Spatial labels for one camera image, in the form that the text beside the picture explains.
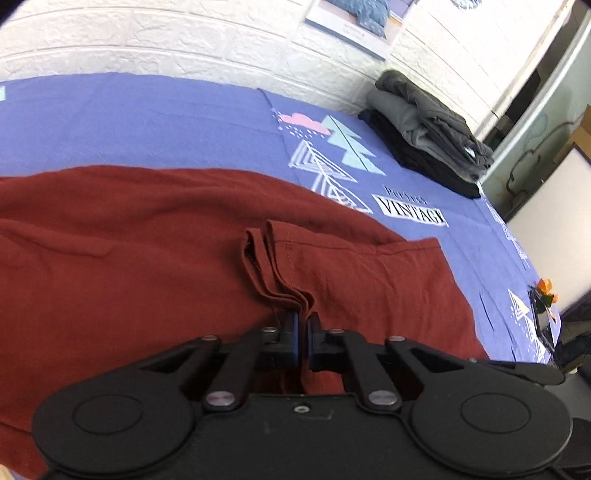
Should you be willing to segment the dark red pants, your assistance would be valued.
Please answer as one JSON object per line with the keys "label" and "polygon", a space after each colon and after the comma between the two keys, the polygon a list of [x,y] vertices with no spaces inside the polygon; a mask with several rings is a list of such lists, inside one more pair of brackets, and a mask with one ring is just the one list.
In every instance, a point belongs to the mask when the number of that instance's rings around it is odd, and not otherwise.
{"label": "dark red pants", "polygon": [[287,310],[370,342],[485,358],[434,238],[410,241],[303,187],[238,170],[91,166],[1,182],[1,462],[44,472],[51,393]]}

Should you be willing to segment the dark grey folded clothes stack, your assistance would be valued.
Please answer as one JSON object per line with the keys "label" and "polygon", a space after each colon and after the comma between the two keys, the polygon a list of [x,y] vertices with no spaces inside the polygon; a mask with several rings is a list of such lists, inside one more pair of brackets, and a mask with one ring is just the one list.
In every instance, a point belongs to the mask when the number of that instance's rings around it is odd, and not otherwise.
{"label": "dark grey folded clothes stack", "polygon": [[464,117],[398,70],[381,74],[367,105],[359,118],[401,167],[462,197],[481,197],[479,182],[493,165],[493,151]]}

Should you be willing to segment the orange flower object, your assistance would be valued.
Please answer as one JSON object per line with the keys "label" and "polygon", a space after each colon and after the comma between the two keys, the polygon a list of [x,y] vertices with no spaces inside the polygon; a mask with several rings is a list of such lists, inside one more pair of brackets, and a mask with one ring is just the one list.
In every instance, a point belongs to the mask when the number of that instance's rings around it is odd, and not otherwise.
{"label": "orange flower object", "polygon": [[549,328],[558,323],[558,314],[553,310],[557,296],[552,292],[552,283],[547,279],[540,279],[528,289],[534,325],[538,329]]}

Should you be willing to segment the purple patterned bed sheet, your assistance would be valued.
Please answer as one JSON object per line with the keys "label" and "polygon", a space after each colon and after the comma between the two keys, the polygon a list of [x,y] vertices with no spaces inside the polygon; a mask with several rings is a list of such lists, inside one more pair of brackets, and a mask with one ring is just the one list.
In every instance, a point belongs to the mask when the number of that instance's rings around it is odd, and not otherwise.
{"label": "purple patterned bed sheet", "polygon": [[91,166],[262,174],[366,214],[407,240],[434,238],[473,311],[485,358],[550,358],[528,299],[536,272],[489,201],[401,167],[353,116],[262,90],[162,76],[2,85],[1,182]]}

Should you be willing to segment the white cabinet door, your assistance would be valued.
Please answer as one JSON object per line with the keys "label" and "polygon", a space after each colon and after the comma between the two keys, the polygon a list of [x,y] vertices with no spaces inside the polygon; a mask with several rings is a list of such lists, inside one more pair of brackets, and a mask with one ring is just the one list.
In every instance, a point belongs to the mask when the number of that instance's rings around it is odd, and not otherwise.
{"label": "white cabinet door", "polygon": [[590,158],[573,146],[549,179],[509,221],[564,312],[590,291]]}

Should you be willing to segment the blue picture wall poster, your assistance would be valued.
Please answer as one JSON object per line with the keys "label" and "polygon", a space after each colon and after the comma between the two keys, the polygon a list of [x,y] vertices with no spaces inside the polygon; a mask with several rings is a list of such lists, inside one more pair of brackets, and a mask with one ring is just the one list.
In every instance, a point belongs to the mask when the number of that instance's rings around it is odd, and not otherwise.
{"label": "blue picture wall poster", "polygon": [[304,21],[384,61],[416,4],[417,1],[314,1]]}

